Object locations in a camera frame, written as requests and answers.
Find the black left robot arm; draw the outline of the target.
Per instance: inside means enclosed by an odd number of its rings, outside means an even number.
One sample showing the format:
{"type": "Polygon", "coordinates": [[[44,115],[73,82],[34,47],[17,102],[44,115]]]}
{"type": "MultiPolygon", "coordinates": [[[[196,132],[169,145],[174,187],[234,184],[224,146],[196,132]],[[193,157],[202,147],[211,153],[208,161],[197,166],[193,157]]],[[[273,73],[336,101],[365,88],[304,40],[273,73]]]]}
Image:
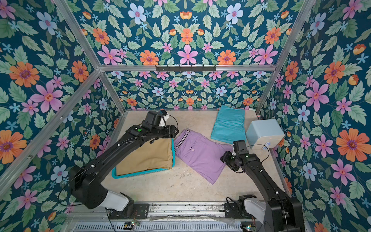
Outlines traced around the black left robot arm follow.
{"type": "Polygon", "coordinates": [[[118,212],[132,211],[133,200],[123,194],[108,190],[102,185],[106,176],[127,160],[146,142],[158,139],[173,139],[178,134],[178,125],[168,125],[170,115],[165,110],[149,111],[139,125],[133,125],[102,155],[82,167],[74,166],[69,171],[71,195],[88,209],[104,207],[118,212]]]}

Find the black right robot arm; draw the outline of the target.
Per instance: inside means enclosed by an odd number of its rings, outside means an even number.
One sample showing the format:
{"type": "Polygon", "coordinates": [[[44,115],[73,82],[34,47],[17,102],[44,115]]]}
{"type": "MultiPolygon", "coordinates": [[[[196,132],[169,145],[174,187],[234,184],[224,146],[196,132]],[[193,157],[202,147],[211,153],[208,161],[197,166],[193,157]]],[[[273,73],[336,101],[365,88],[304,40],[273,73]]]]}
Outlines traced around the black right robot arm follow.
{"type": "Polygon", "coordinates": [[[233,151],[227,151],[220,158],[232,171],[247,174],[262,194],[263,201],[255,195],[239,196],[237,201],[227,197],[226,211],[235,211],[236,216],[251,216],[261,223],[257,232],[304,232],[302,204],[296,197],[289,196],[273,181],[256,154],[248,151],[244,140],[233,142],[233,151]]]}

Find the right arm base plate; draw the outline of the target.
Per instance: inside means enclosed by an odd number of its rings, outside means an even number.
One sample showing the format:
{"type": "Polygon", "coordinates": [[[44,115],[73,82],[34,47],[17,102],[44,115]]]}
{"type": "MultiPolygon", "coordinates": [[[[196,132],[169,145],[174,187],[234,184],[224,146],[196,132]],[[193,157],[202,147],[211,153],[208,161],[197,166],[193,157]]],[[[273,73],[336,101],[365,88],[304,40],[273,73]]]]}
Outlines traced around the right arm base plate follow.
{"type": "Polygon", "coordinates": [[[235,203],[224,203],[224,213],[226,218],[245,218],[245,216],[239,211],[238,206],[235,203]]]}

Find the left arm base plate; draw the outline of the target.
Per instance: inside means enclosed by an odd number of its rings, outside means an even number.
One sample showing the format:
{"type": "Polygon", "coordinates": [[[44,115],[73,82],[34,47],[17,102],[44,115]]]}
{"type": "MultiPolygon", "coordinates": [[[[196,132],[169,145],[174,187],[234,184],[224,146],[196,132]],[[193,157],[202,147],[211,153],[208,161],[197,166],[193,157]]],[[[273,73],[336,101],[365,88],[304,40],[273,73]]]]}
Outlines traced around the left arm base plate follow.
{"type": "Polygon", "coordinates": [[[146,219],[149,213],[149,204],[134,203],[127,206],[123,211],[108,210],[110,220],[121,219],[146,219]]]}

